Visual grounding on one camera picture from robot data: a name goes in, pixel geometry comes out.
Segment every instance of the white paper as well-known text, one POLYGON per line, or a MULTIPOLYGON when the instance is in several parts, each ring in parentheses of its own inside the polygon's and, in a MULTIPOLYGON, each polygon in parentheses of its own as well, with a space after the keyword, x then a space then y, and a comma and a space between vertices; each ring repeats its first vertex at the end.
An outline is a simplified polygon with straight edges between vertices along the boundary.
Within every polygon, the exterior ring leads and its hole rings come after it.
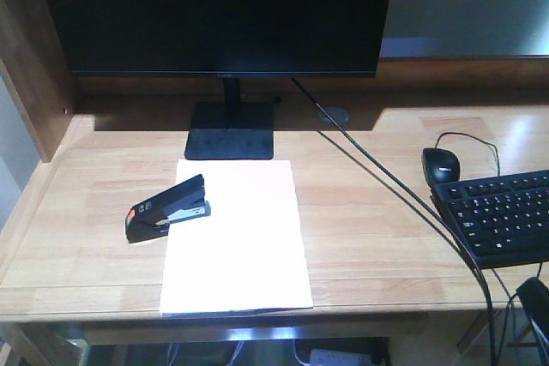
POLYGON ((179 161, 197 174, 212 212, 170 226, 160 312, 312 307, 290 162, 179 161))

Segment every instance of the white wall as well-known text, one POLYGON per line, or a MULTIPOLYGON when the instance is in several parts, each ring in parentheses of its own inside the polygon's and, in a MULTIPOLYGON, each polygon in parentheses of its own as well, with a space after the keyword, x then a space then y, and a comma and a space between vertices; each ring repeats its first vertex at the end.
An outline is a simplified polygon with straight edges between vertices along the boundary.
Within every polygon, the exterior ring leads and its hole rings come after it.
POLYGON ((391 0, 382 56, 549 55, 549 0, 391 0))
POLYGON ((36 147, 0 76, 0 228, 38 160, 36 147))

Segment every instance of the monitor base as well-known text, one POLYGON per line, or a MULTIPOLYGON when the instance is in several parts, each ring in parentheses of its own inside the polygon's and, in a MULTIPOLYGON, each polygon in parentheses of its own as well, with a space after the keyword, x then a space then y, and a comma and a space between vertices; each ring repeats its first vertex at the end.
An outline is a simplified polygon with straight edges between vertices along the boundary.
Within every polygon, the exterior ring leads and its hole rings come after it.
POLYGON ((197 103, 184 156, 188 160, 272 159, 273 107, 242 102, 229 110, 224 102, 197 103))

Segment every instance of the keyboard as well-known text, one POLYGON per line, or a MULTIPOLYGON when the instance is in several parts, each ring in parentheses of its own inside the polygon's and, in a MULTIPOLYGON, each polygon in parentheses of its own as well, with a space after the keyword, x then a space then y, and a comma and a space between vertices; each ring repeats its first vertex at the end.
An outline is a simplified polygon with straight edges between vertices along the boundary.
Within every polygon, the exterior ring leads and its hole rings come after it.
POLYGON ((549 260, 549 170, 440 183, 431 198, 480 268, 549 260))

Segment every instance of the black mouse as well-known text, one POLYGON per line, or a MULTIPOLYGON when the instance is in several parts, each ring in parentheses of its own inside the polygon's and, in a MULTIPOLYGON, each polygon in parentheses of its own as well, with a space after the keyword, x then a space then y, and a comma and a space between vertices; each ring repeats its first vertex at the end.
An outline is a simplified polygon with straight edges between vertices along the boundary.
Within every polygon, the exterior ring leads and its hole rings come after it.
POLYGON ((435 184, 457 182, 460 179, 460 162, 450 150, 426 147, 421 154, 421 163, 430 188, 435 184))

